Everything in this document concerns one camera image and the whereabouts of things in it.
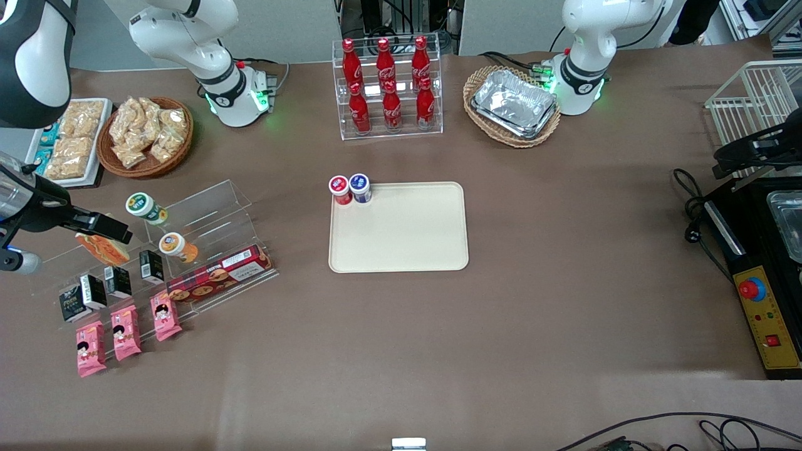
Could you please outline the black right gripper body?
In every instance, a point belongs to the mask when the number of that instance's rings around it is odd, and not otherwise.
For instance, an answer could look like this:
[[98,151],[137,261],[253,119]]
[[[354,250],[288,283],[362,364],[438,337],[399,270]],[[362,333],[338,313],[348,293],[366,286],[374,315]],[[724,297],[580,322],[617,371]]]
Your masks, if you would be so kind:
[[69,192],[61,186],[34,178],[34,182],[13,180],[12,225],[23,231],[43,233],[55,227],[80,230],[80,212],[71,204]]

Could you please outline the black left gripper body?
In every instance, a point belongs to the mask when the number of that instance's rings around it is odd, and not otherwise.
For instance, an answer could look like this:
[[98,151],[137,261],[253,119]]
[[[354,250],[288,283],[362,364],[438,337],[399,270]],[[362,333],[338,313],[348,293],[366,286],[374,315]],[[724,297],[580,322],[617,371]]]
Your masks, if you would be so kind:
[[759,166],[799,166],[801,163],[801,125],[783,123],[754,140]]

